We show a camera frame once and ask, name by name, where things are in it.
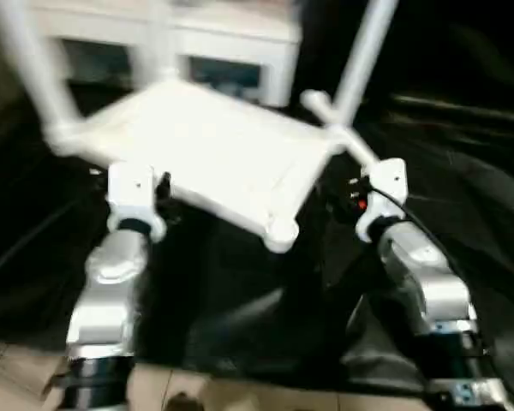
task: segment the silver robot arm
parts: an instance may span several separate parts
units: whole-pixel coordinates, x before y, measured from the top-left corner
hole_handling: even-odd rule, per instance
[[[366,203],[356,234],[376,245],[387,275],[403,294],[401,320],[409,323],[415,339],[408,355],[428,381],[430,405],[442,410],[511,408],[481,340],[467,285],[453,271],[442,246],[407,221],[405,162],[380,160],[354,129],[344,126],[345,112],[325,93],[306,91],[302,104],[325,124],[327,136],[343,141],[362,166],[362,178],[350,181],[350,197],[363,197]]]
[[[71,316],[69,370],[60,378],[58,409],[129,409],[137,296],[152,241],[165,225],[154,210],[152,169],[134,164],[109,168],[110,233],[89,255],[87,281]]]

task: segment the black wire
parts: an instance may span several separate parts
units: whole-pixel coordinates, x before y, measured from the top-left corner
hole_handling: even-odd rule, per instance
[[[23,235],[13,246],[8,248],[1,256],[0,256],[0,270],[2,267],[11,260],[17,253],[19,253],[30,241],[32,241],[37,235],[42,233],[48,227],[50,227],[53,223],[55,223],[59,218],[65,215],[72,207],[85,199],[85,196],[76,197],[66,204],[62,205],[58,209],[56,209],[53,213],[49,214],[48,217],[30,229],[25,235]]]
[[[394,203],[396,207],[398,207],[400,210],[402,210],[405,215],[408,217],[408,219],[414,223],[422,232],[424,232],[427,237],[430,239],[430,241],[445,255],[445,258],[447,259],[447,262],[449,263],[451,269],[457,275],[458,277],[464,277],[463,276],[463,270],[461,269],[458,262],[455,260],[455,258],[447,251],[447,248],[444,247],[444,245],[441,243],[441,241],[430,231],[425,224],[418,218],[414,212],[412,212],[405,204],[401,203],[400,201],[396,200],[394,197],[392,197],[390,194],[384,192],[383,190],[375,187],[371,187],[371,190],[375,193],[378,193],[384,197],[386,197],[389,201]],[[508,380],[504,377],[502,372],[499,371],[499,368],[496,366],[494,360],[491,361],[493,370],[499,375],[500,379],[503,381],[503,384],[505,385],[506,390],[508,391],[508,394],[512,397],[512,405],[514,405],[514,389],[508,382]]]

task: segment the white stand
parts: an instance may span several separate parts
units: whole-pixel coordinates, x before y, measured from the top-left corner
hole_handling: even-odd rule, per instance
[[[392,7],[396,3],[378,1]],[[385,31],[377,24],[377,15],[384,15],[381,9],[373,7],[368,13],[375,24],[362,30]],[[57,152],[73,153],[103,167],[115,162],[148,164],[157,180],[169,172],[174,198],[261,236],[275,253],[288,251],[295,242],[296,215],[331,155],[348,150],[364,167],[378,161],[365,142],[344,127],[344,116],[324,96],[311,95],[308,101],[326,121],[326,132],[180,80],[175,75],[174,41],[168,43],[166,55],[154,56],[161,62],[158,72],[165,75],[81,122],[64,85],[49,70],[49,59],[30,23],[20,0],[0,0],[6,45],[16,56]],[[173,39],[170,25],[154,27],[151,39],[160,30]],[[384,35],[363,37],[376,56]],[[362,66],[361,75],[353,80],[359,85],[352,87],[344,80],[341,96],[361,96],[353,90],[363,90],[374,61],[361,53],[351,58],[368,62],[355,63]],[[74,131],[65,134],[65,125],[75,125]]]
[[[338,121],[344,126],[352,126],[396,7],[397,0],[369,0],[335,101]]]

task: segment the white tube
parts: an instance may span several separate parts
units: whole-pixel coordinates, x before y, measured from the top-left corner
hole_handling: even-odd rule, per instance
[[[356,131],[338,122],[337,112],[332,108],[327,94],[307,90],[301,95],[301,103],[326,125],[330,136],[338,140],[362,167],[368,167],[379,161],[371,147]]]
[[[66,131],[80,118],[67,88],[54,73],[22,0],[0,0],[0,34],[47,130]]]
[[[149,3],[150,41],[158,77],[178,74],[175,25],[170,0],[147,0]]]
[[[335,99],[343,125],[352,126],[396,7],[397,0],[369,0]]]

